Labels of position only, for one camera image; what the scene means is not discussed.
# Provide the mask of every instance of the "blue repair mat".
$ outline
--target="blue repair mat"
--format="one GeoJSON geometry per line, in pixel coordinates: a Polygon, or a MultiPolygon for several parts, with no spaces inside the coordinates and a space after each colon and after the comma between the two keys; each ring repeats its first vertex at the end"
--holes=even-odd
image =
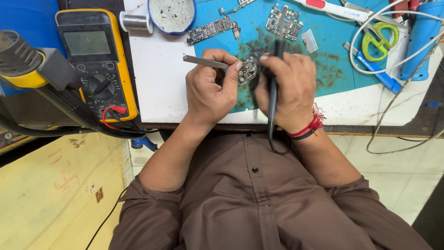
{"type": "MultiPolygon", "coordinates": [[[[329,0],[328,2],[341,4],[339,0],[329,0]]],[[[389,0],[350,0],[350,2],[363,8],[369,7],[374,12],[389,4],[389,0]]],[[[196,56],[202,56],[202,52],[206,48],[224,49],[240,60],[248,58],[251,49],[263,52],[274,51],[274,41],[279,36],[267,31],[265,24],[276,3],[279,3],[279,9],[288,5],[290,9],[301,13],[299,21],[304,24],[301,33],[294,42],[284,39],[285,52],[310,55],[317,69],[316,96],[380,83],[374,76],[356,71],[350,64],[348,51],[343,47],[345,42],[351,42],[359,28],[355,22],[333,19],[324,12],[306,8],[291,0],[255,0],[237,12],[229,14],[231,21],[237,21],[241,28],[241,39],[236,40],[231,30],[225,31],[194,44],[196,56]],[[305,49],[301,39],[301,35],[309,29],[312,30],[319,47],[311,54],[305,49]]],[[[224,7],[225,10],[231,10],[237,5],[237,0],[196,0],[196,21],[192,28],[201,27],[222,18],[223,16],[218,11],[219,8],[224,7]]],[[[390,31],[383,30],[383,35],[390,37],[390,31]]],[[[362,36],[363,33],[358,36],[354,45],[358,50],[361,50],[362,36]]],[[[371,47],[369,51],[372,56],[378,56],[375,48],[371,47]]],[[[364,66],[356,63],[361,69],[365,69],[364,66]]],[[[377,64],[383,69],[386,68],[386,59],[377,62],[377,64]]],[[[238,103],[231,113],[258,108],[253,94],[256,85],[257,78],[249,84],[238,87],[238,103]]]]}

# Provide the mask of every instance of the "circuit board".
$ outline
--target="circuit board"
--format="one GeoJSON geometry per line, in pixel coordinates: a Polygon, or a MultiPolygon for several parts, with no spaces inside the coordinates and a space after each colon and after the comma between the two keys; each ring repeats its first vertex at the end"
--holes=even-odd
{"type": "Polygon", "coordinates": [[[288,5],[284,5],[282,10],[279,10],[279,3],[276,4],[270,12],[265,29],[279,35],[281,30],[280,23],[284,22],[282,36],[292,42],[294,42],[304,25],[298,18],[301,14],[294,12],[288,5]]]}
{"type": "Polygon", "coordinates": [[[238,26],[238,23],[236,21],[231,21],[229,16],[225,16],[202,27],[190,30],[189,34],[191,37],[187,38],[186,42],[188,45],[192,45],[229,29],[233,30],[236,40],[241,38],[241,35],[239,34],[241,28],[238,26]]]}
{"type": "Polygon", "coordinates": [[[221,14],[221,16],[222,16],[222,15],[226,16],[226,15],[228,15],[228,14],[235,13],[235,12],[238,11],[240,8],[245,7],[247,4],[250,4],[250,3],[253,2],[253,1],[254,1],[254,0],[238,0],[238,2],[239,2],[239,5],[238,5],[238,6],[232,8],[232,9],[229,10],[229,11],[225,10],[225,9],[222,7],[222,8],[219,9],[219,14],[221,14]]]}

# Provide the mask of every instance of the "white cable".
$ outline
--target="white cable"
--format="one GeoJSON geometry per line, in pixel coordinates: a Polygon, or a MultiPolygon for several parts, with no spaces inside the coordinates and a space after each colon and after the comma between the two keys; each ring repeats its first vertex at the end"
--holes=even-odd
{"type": "MultiPolygon", "coordinates": [[[[359,35],[359,33],[362,31],[362,29],[363,29],[363,28],[364,28],[364,27],[365,27],[365,26],[366,26],[371,20],[373,20],[377,15],[380,15],[384,10],[386,10],[386,9],[388,9],[388,8],[394,6],[394,5],[396,5],[397,3],[400,3],[400,2],[402,2],[402,1],[404,1],[404,0],[397,0],[397,1],[395,1],[395,2],[393,2],[393,3],[391,3],[391,4],[389,4],[389,5],[385,6],[385,7],[382,8],[380,11],[376,12],[371,18],[367,19],[367,20],[362,24],[362,26],[359,27],[358,31],[356,32],[355,36],[353,37],[352,42],[350,43],[350,48],[353,48],[353,45],[354,45],[354,43],[355,43],[355,40],[356,40],[357,36],[359,35]]],[[[421,12],[416,12],[415,14],[417,14],[417,15],[424,15],[424,13],[421,13],[421,12]]],[[[430,41],[429,41],[424,47],[422,47],[420,50],[418,50],[417,52],[415,52],[415,53],[412,54],[411,56],[409,56],[409,57],[407,57],[406,59],[402,60],[402,61],[399,62],[398,64],[396,64],[396,65],[394,65],[394,66],[392,66],[392,67],[389,67],[389,68],[383,69],[383,70],[379,70],[379,71],[366,71],[366,70],[362,70],[362,69],[358,68],[358,66],[357,66],[357,65],[354,63],[354,61],[353,61],[353,50],[352,50],[352,49],[349,51],[349,59],[350,59],[350,63],[352,64],[353,68],[355,68],[357,71],[362,72],[362,73],[364,73],[364,74],[378,74],[378,73],[383,73],[383,72],[386,72],[386,71],[388,71],[388,70],[391,70],[391,69],[393,69],[393,68],[395,68],[395,67],[397,67],[397,66],[399,66],[399,65],[401,65],[401,64],[403,64],[403,63],[405,63],[405,62],[407,62],[408,60],[412,59],[414,56],[416,56],[417,54],[419,54],[421,51],[425,50],[429,45],[431,45],[434,41],[436,41],[438,38],[440,38],[441,35],[443,35],[443,34],[444,34],[444,31],[441,32],[439,35],[435,36],[435,37],[434,37],[432,40],[430,40],[430,41]]]]}
{"type": "Polygon", "coordinates": [[[354,64],[354,62],[352,62],[352,66],[353,66],[353,68],[355,68],[357,71],[362,72],[362,73],[364,73],[364,74],[378,74],[378,73],[386,72],[386,71],[391,70],[391,69],[393,69],[393,68],[396,68],[396,67],[398,67],[399,65],[401,65],[401,64],[407,62],[408,60],[412,59],[412,58],[415,57],[417,54],[419,54],[419,53],[421,53],[423,50],[425,50],[428,46],[430,46],[433,42],[435,42],[435,41],[436,41],[438,38],[440,38],[442,35],[444,35],[444,30],[443,30],[441,33],[439,33],[436,37],[434,37],[432,40],[430,40],[430,42],[428,42],[426,45],[424,45],[424,47],[422,47],[421,49],[419,49],[418,51],[416,51],[415,53],[413,53],[411,56],[405,58],[404,60],[402,60],[402,61],[399,62],[398,64],[393,65],[392,67],[388,67],[388,68],[386,68],[386,69],[379,70],[379,71],[366,71],[366,70],[362,70],[362,69],[358,68],[358,66],[356,66],[356,65],[354,64]]]}
{"type": "MultiPolygon", "coordinates": [[[[418,14],[417,11],[397,10],[397,11],[384,12],[384,13],[381,13],[381,15],[394,14],[394,13],[418,14]]],[[[443,18],[439,18],[439,17],[437,17],[437,16],[433,16],[433,15],[430,15],[430,14],[427,14],[427,13],[422,13],[422,15],[423,15],[423,16],[428,16],[428,17],[430,17],[430,18],[433,18],[433,19],[436,19],[436,20],[439,20],[439,21],[444,21],[443,18]]]]}
{"type": "Polygon", "coordinates": [[[327,15],[329,15],[330,17],[332,17],[332,18],[334,18],[334,19],[336,19],[336,20],[339,20],[339,21],[345,21],[345,22],[354,22],[355,20],[351,20],[351,19],[345,19],[345,18],[340,18],[340,17],[337,17],[337,16],[333,16],[332,14],[330,14],[330,13],[328,13],[328,12],[325,12],[327,15]]]}

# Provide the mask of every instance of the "white tile floor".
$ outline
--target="white tile floor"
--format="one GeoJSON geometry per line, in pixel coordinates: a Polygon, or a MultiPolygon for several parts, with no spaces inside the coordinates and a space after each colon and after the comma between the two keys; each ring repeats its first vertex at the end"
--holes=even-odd
{"type": "MultiPolygon", "coordinates": [[[[160,147],[163,140],[159,133],[149,134],[149,139],[160,147]]],[[[444,139],[400,153],[375,155],[365,148],[368,136],[339,136],[330,138],[350,162],[370,181],[370,187],[379,193],[381,202],[409,224],[415,221],[433,189],[444,174],[444,139]]],[[[376,137],[370,147],[373,152],[386,152],[415,145],[394,137],[376,137]]],[[[147,147],[130,148],[133,175],[153,155],[147,147]]]]}

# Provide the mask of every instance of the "black circuit board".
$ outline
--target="black circuit board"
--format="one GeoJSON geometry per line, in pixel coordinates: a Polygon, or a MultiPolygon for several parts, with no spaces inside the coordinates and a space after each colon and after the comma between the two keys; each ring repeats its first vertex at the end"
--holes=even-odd
{"type": "Polygon", "coordinates": [[[298,20],[300,15],[299,12],[295,13],[294,10],[290,9],[288,5],[284,5],[282,10],[279,10],[279,4],[276,4],[270,12],[265,28],[276,35],[280,35],[280,25],[281,22],[284,22],[282,36],[293,42],[299,36],[302,26],[304,25],[298,20]]]}
{"type": "Polygon", "coordinates": [[[190,30],[189,34],[191,35],[191,37],[187,38],[186,42],[188,43],[188,45],[192,45],[214,35],[225,32],[229,29],[233,30],[236,40],[241,38],[239,34],[241,28],[238,26],[238,23],[236,21],[232,22],[229,16],[225,16],[221,19],[217,19],[216,21],[212,21],[211,23],[206,24],[202,27],[197,27],[190,30]]]}

